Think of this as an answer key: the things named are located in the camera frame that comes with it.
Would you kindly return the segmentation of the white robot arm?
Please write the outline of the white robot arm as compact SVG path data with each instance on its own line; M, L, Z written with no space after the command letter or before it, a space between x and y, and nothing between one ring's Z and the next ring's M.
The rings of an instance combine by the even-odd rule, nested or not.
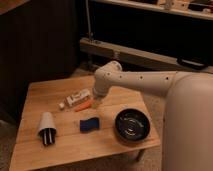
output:
M111 61L94 73L93 96L113 86L166 99L162 171L213 171L213 74L184 71L125 72Z

